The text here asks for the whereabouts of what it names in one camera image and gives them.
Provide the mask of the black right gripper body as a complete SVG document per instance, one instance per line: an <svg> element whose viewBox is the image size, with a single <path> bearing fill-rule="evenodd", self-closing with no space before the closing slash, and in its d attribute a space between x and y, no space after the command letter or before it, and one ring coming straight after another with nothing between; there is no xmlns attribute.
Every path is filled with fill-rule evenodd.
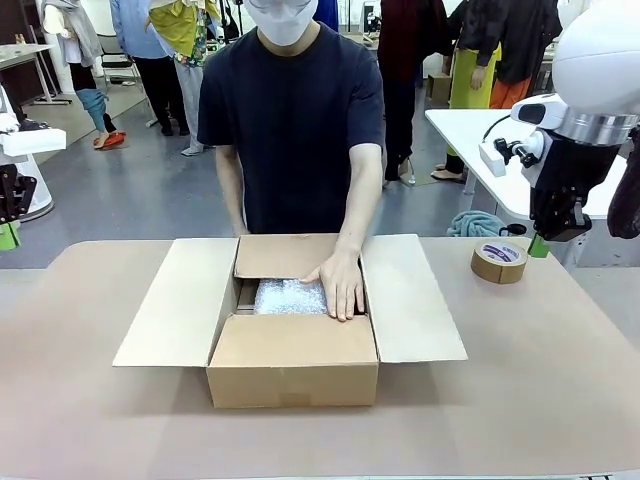
<svg viewBox="0 0 640 480"><path fill-rule="evenodd" d="M619 152L619 145L597 146L576 142L555 133L548 135L550 146L534 190L569 191L588 194L601 184Z"/></svg>

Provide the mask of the person's left hand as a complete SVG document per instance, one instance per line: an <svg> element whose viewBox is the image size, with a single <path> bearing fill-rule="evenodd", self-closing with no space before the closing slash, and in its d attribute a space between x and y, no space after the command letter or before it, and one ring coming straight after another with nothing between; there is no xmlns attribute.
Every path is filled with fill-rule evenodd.
<svg viewBox="0 0 640 480"><path fill-rule="evenodd" d="M320 266L302 279L305 284L322 283L330 317L346 322L364 309L364 283L359 251L337 248Z"/></svg>

